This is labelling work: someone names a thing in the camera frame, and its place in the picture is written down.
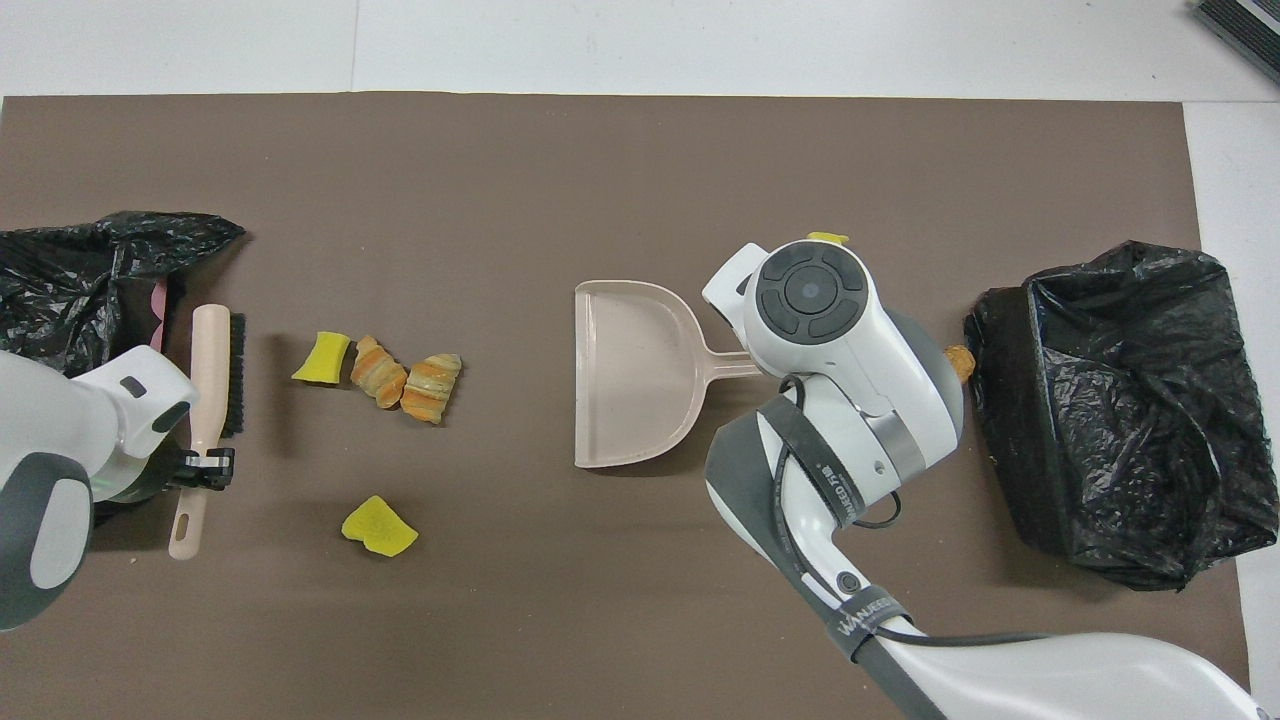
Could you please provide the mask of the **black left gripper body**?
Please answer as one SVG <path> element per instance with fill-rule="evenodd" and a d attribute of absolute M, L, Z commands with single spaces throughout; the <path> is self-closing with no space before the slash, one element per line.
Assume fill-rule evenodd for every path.
<path fill-rule="evenodd" d="M 147 457 L 136 457 L 115 448 L 95 473 L 96 501 L 145 501 L 163 492 L 196 457 L 173 439 L 164 439 Z"/>

